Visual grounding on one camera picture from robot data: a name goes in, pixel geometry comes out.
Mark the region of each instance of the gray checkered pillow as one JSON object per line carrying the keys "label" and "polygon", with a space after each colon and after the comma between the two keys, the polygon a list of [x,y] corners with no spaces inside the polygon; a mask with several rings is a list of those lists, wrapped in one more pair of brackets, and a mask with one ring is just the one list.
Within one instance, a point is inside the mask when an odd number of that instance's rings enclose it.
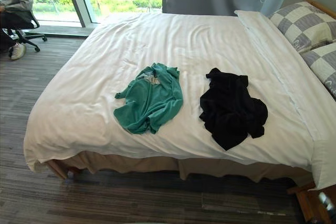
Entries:
{"label": "gray checkered pillow", "polygon": [[336,99],[336,43],[306,52],[302,57]]}
{"label": "gray checkered pillow", "polygon": [[301,54],[336,41],[336,19],[307,2],[286,6],[270,20]]}

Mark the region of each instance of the floor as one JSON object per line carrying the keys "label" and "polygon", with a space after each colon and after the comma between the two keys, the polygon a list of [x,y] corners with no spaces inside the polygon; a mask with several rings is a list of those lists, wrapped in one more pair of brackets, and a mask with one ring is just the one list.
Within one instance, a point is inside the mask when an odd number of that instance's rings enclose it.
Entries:
{"label": "floor", "polygon": [[84,171],[60,180],[25,164],[23,138],[39,95],[83,39],[35,39],[41,51],[0,56],[0,223],[304,223],[287,179],[262,180],[175,172]]}
{"label": "floor", "polygon": [[57,25],[41,25],[39,28],[31,29],[31,33],[43,33],[46,35],[65,35],[88,37],[98,24],[92,23],[88,27],[70,27],[70,26],[57,26]]}

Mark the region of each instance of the teal t-shirt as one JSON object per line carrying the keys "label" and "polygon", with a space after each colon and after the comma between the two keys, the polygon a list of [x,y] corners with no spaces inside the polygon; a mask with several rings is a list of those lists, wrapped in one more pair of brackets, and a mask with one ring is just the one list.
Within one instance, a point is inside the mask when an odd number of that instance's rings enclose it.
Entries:
{"label": "teal t-shirt", "polygon": [[135,80],[115,98],[125,98],[125,105],[114,110],[120,125],[134,134],[147,130],[155,134],[172,119],[183,104],[177,68],[154,63],[142,70]]}

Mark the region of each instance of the black clothing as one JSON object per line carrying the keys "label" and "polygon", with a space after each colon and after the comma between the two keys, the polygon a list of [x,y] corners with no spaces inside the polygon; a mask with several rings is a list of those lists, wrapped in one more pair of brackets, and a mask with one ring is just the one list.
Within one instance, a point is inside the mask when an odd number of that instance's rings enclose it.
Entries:
{"label": "black clothing", "polygon": [[247,76],[220,72],[214,68],[206,75],[210,88],[201,96],[205,128],[225,150],[240,144],[249,133],[253,138],[264,134],[267,107],[247,91]]}
{"label": "black clothing", "polygon": [[2,12],[0,13],[0,49],[5,50],[15,45],[15,41],[3,31],[3,28],[20,29],[33,28],[32,23],[28,23],[21,17],[14,13]]}

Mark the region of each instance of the person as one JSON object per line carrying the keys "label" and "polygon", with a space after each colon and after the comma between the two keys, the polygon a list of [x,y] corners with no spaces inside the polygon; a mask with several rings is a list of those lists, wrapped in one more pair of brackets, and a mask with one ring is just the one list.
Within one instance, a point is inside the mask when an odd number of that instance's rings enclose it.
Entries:
{"label": "person", "polygon": [[20,27],[31,27],[30,13],[33,7],[33,0],[1,0],[0,1],[0,48],[7,50],[12,47],[12,60],[20,59],[26,51],[23,44],[15,42],[7,33],[6,29],[19,29]]}

